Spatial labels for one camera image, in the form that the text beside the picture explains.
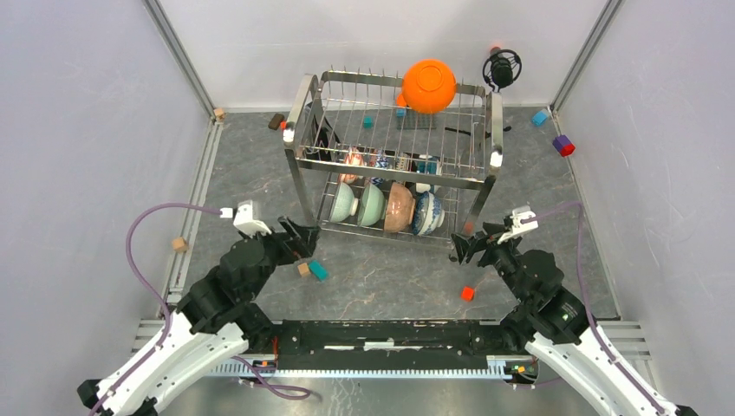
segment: rack leg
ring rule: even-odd
[[[489,176],[485,178],[485,186],[478,192],[475,197],[475,201],[472,202],[472,208],[470,213],[467,215],[465,223],[462,225],[461,233],[465,236],[470,236],[475,231],[475,223],[478,220],[480,212],[485,207],[485,201],[492,191],[492,187],[495,185],[495,177]]]
[[[291,176],[294,178],[294,186],[296,187],[296,195],[299,198],[299,202],[301,203],[301,209],[303,211],[303,218],[306,221],[306,224],[309,226],[316,226],[316,221],[314,220],[314,212],[311,211],[311,201],[309,200],[309,196],[306,194],[306,185],[303,183],[303,176],[301,174],[301,169],[298,167],[298,163],[296,162],[296,154],[294,153],[294,150],[291,148],[286,147],[286,160],[289,161],[289,169],[291,170]]]

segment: blue and white bowl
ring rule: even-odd
[[[431,234],[444,223],[444,215],[439,199],[433,193],[422,193],[413,210],[411,232],[417,236]]]
[[[381,169],[388,169],[388,157],[383,152],[383,149],[378,149],[373,154],[373,157],[370,158],[370,165],[372,167],[379,167]],[[372,183],[375,186],[380,186],[385,179],[374,177],[370,178],[370,183]]]
[[[441,174],[441,163],[439,162],[438,158],[428,155],[428,154],[421,154],[419,156],[419,159],[422,159],[422,160],[419,162],[416,162],[416,172],[426,173],[428,175],[440,175]],[[423,193],[423,192],[434,193],[438,189],[439,189],[438,185],[416,184],[417,193]]]

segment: orange bowl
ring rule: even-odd
[[[403,77],[400,93],[415,111],[434,114],[448,106],[457,92],[452,70],[442,61],[425,59],[416,62]]]

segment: dish rack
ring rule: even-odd
[[[305,75],[286,120],[283,144],[296,185],[296,194],[308,224],[324,230],[376,237],[422,247],[451,249],[453,233],[470,235],[495,184],[503,162],[503,102],[500,94],[483,87],[457,84],[455,99],[437,114],[418,114],[396,105],[403,80],[395,76],[329,70]],[[381,149],[391,160],[388,169],[344,163],[349,152],[370,160]],[[440,174],[414,172],[422,155],[431,155]],[[312,210],[302,169],[326,171],[326,184]],[[341,223],[328,221],[341,173],[365,179],[384,179],[386,200],[392,181],[438,185],[434,195],[445,210],[444,223],[428,236],[414,236],[407,227],[398,233],[382,230],[382,221],[358,226],[356,216]],[[364,179],[351,188],[360,198]],[[472,195],[468,208],[462,198]]]

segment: purple block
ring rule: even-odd
[[[554,148],[557,152],[561,152],[562,149],[564,149],[566,146],[572,144],[571,140],[569,140],[569,138],[565,134],[562,134],[561,136],[554,139],[552,143],[554,144]]]

